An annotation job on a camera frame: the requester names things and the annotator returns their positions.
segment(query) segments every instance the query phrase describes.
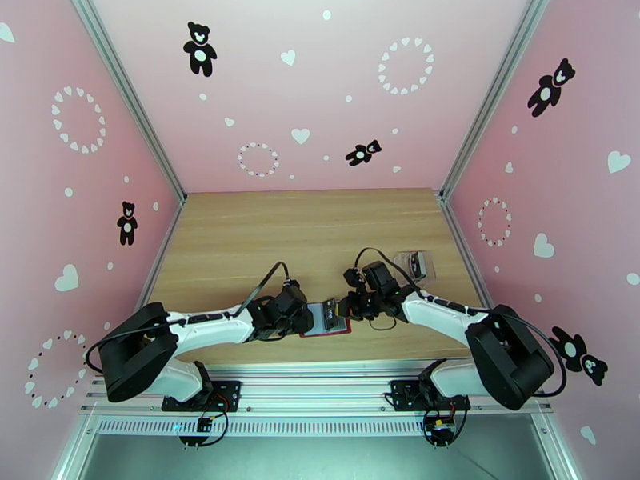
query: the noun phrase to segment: wooden surface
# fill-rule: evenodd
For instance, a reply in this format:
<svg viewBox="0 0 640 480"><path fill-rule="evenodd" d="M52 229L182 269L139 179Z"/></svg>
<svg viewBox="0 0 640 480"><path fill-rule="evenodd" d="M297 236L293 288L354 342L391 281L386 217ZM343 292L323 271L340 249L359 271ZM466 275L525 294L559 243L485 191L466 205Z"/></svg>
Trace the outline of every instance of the wooden surface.
<svg viewBox="0 0 640 480"><path fill-rule="evenodd" d="M374 246L390 258L430 250L436 281L428 291L479 305L478 297L431 190L294 191L192 194L182 212L151 301L167 310L220 310L242 302L278 260L289 267L309 302L342 298L342 273ZM364 254L360 267L378 259ZM276 294L283 274L264 294ZM385 327L391 318L374 324ZM316 362L463 357L467 349L422 326L398 323L376 332L352 322L351 334L289 336L276 343L220 345L183 355L205 364Z"/></svg>

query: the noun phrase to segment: black cable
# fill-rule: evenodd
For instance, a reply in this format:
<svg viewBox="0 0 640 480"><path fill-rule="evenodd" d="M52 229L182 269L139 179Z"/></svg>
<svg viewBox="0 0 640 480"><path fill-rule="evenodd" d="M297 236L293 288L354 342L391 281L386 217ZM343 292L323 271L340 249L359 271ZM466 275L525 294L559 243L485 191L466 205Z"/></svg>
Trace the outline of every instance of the black cable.
<svg viewBox="0 0 640 480"><path fill-rule="evenodd" d="M220 441L222 441L222 439L225 437L226 432L229 429L229 416L227 415L225 410L222 410L222 414L225 417L225 429L222 432L222 434L220 436L218 436L215 440L213 440L212 442L208 442L208 443L203 443L201 445L198 445L198 448L204 448L205 446L213 446L216 443L219 443Z"/></svg>
<svg viewBox="0 0 640 480"><path fill-rule="evenodd" d="M382 259L389 264L391 267L393 267L394 269L396 269L397 272L400 273L401 276L404 277L404 279L406 280L406 282L409 284L409 286L411 287L411 289L413 289L416 293L418 293L418 296L420 296L420 298L424 299L425 297L422 295L422 290L420 289L420 287L414 282L414 280L412 278L409 277L409 275L405 272L405 270L403 268L401 268L398 264L396 264L395 262L389 260L389 258L384 255L384 253L379 250L376 249L375 247L365 247L364 249L360 250L360 252L358 253L358 256L355 258L355 264L354 267L357 269L358 268L358 263L360 262L360 257L362 256L362 254L364 254L365 252L367 252L368 250L375 250L376 252L378 252L380 254L380 257L382 257Z"/></svg>
<svg viewBox="0 0 640 480"><path fill-rule="evenodd" d="M542 340L544 340L544 342L548 346L551 347L552 351L554 352L554 355L555 355L556 359L558 360L558 364L560 364L560 374L561 374L562 378L561 378L560 385L558 386L558 388L556 390L554 390L553 392L542 392L540 394L534 394L534 397L535 398L554 398L555 396L560 395L560 393L563 392L564 389L566 388L566 368L565 368L564 362L562 361L562 356L556 350L554 344L551 343L551 340L549 340L549 338L543 332L541 332L539 328L537 328L536 326L532 325L528 321L523 320L519 316L515 316L513 314L502 314L502 316L504 316L505 318L511 319L511 320L513 320L515 322L518 322L521 325L526 326L527 328L533 330L536 334L538 334L540 336L540 338L542 338Z"/></svg>
<svg viewBox="0 0 640 480"><path fill-rule="evenodd" d="M394 318L394 324L389 326L388 328L376 328L374 326L374 320L369 319L367 321L369 322L369 326L371 327L371 329L375 330L375 331L389 331L389 330L392 330L393 328L395 328L396 325L398 324L398 320L396 318Z"/></svg>
<svg viewBox="0 0 640 480"><path fill-rule="evenodd" d="M121 333L116 333L116 334L112 334L109 336L104 337L102 340L100 340L99 342L94 343L92 346L89 347L89 349L86 351L85 354L85 361L86 364L88 365L88 367L96 372L98 372L99 374L104 374L104 372L102 372L102 369L95 366L92 362L91 362L91 352L94 351L96 348L98 348L99 346L104 345L105 343L111 342L113 340L116 340L118 338L122 338L122 337L126 337L132 334L136 334L136 333L146 333L147 331L153 331L153 330L157 330L158 328L168 328L171 325L185 325L186 324L186 320L184 318L180 318L180 319L176 319L173 320L171 322L165 322L165 323L159 323L157 325L153 325L153 326L146 326L144 328L138 328L137 330L129 330L129 331L123 331Z"/></svg>
<svg viewBox="0 0 640 480"><path fill-rule="evenodd" d="M289 269L286 267L286 264L282 261L276 262L275 265L271 267L271 270L266 274L266 276L260 281L260 284L258 284L255 287L255 289L251 291L251 294L249 294L249 296L245 299L245 301L240 305L238 310L231 315L232 318L237 318L238 316L240 316L240 313L246 309L246 307L249 305L249 303L251 303L251 301L253 301L253 299L258 295L258 293L262 290L265 284L268 283L269 279L271 279L271 276L275 274L275 271L278 270L280 266L282 266L282 268L285 271L285 279L287 281L290 281Z"/></svg>

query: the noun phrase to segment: pink backdrop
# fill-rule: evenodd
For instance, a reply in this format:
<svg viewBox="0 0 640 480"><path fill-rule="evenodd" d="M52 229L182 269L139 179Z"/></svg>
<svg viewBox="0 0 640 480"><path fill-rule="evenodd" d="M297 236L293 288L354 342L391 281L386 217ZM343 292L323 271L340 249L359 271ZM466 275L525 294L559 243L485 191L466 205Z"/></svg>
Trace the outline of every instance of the pink backdrop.
<svg viewBox="0 0 640 480"><path fill-rule="evenodd" d="M527 0L94 1L194 193L438 188ZM188 22L211 29L210 77Z"/></svg>
<svg viewBox="0 0 640 480"><path fill-rule="evenodd" d="M640 473L639 15L640 0L552 0L453 198L493 299L608 364L602 386L569 372L553 400L593 480ZM532 117L563 58L575 77Z"/></svg>
<svg viewBox="0 0 640 480"><path fill-rule="evenodd" d="M0 66L0 478L31 480L50 477L82 354L133 310L178 202L69 0L0 0Z"/></svg>

